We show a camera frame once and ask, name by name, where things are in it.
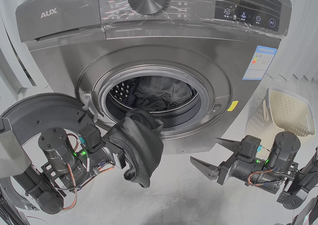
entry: metal bracket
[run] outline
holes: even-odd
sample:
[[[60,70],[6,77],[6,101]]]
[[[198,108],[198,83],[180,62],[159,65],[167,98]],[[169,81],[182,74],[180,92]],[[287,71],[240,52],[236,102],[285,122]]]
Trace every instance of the metal bracket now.
[[[286,171],[285,173],[283,173],[283,174],[276,174],[275,172],[273,172],[273,174],[279,175],[279,176],[282,176],[282,177],[287,177],[287,178],[290,179],[290,180],[294,180],[294,179],[295,179],[295,176],[296,176],[297,169],[298,169],[298,163],[293,162],[293,163],[290,165],[289,170]]]
[[[93,100],[92,100],[93,94],[91,92],[85,92],[84,93],[84,106],[82,109],[89,110],[91,114],[94,116],[93,122],[96,123],[98,119],[104,118],[97,109],[94,106]]]

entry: energy label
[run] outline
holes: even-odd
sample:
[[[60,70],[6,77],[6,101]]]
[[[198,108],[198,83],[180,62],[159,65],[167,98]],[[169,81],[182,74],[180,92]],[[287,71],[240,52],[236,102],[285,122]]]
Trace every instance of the energy label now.
[[[243,80],[261,80],[271,64],[276,48],[257,46]]]

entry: blue connector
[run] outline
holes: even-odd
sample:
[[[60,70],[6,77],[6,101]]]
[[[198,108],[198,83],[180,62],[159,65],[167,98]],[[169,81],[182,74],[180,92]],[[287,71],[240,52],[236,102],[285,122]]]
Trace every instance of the blue connector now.
[[[85,139],[83,139],[82,137],[79,137],[79,140],[80,140],[80,142],[81,142],[82,144],[85,144],[85,143],[86,143]]]

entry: yellow sticker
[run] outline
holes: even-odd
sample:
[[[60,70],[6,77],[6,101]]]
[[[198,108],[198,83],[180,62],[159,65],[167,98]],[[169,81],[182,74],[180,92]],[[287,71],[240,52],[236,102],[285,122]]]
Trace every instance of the yellow sticker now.
[[[238,100],[232,102],[232,105],[229,107],[227,111],[232,111],[236,107],[237,103],[238,103]]]

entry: black cloth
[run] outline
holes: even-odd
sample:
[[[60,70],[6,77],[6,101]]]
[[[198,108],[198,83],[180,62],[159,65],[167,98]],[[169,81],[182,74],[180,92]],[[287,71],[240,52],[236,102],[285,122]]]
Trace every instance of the black cloth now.
[[[144,76],[134,91],[135,108],[149,111],[172,109],[192,98],[187,83],[164,76]]]
[[[163,142],[159,136],[163,123],[149,112],[133,108],[104,136],[125,152],[129,169],[124,173],[128,181],[150,186],[150,177],[158,167]]]

